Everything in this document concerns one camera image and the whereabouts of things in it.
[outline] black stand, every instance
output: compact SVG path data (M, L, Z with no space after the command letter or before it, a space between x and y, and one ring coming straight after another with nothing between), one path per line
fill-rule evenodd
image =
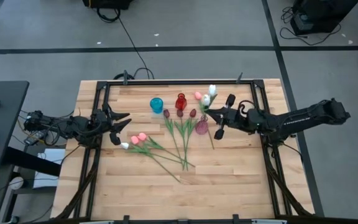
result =
M8 147L4 157L4 163L15 166L32 169L44 174L54 175L56 177L60 174L61 165L54 162L38 158L20 150Z

